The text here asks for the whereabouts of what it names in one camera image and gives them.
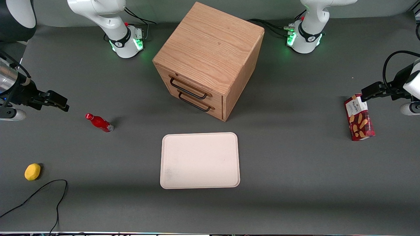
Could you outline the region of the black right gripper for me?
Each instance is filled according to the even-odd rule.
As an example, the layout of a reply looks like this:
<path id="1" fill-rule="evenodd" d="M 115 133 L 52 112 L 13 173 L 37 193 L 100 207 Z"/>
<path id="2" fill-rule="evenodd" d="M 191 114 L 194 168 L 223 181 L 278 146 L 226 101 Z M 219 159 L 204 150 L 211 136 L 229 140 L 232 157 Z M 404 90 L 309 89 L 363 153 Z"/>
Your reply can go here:
<path id="1" fill-rule="evenodd" d="M 27 106 L 36 110 L 41 110 L 43 106 L 51 106 L 68 112 L 70 106 L 67 105 L 67 98 L 53 90 L 47 91 L 47 100 L 40 96 L 39 91 L 33 81 L 29 85 L 23 86 L 20 83 L 14 85 L 14 104 L 17 106 Z"/>

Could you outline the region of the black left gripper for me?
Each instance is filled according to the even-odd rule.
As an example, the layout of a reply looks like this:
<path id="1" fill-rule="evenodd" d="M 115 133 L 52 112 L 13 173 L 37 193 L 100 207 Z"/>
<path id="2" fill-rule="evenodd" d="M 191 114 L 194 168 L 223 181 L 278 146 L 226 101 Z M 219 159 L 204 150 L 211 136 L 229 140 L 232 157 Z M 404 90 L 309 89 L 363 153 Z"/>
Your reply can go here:
<path id="1" fill-rule="evenodd" d="M 367 102 L 368 100 L 372 100 L 375 98 L 382 98 L 382 97 L 388 97 L 392 100 L 397 99 L 410 99 L 414 100 L 414 96 L 412 96 L 410 93 L 408 93 L 405 89 L 403 89 L 403 85 L 405 82 L 408 81 L 411 71 L 413 69 L 413 64 L 406 66 L 402 70 L 396 73 L 394 80 L 391 82 L 387 82 L 386 80 L 386 69 L 387 64 L 384 65 L 383 68 L 383 82 L 375 82 L 363 89 L 361 89 L 362 95 L 362 101 Z"/>

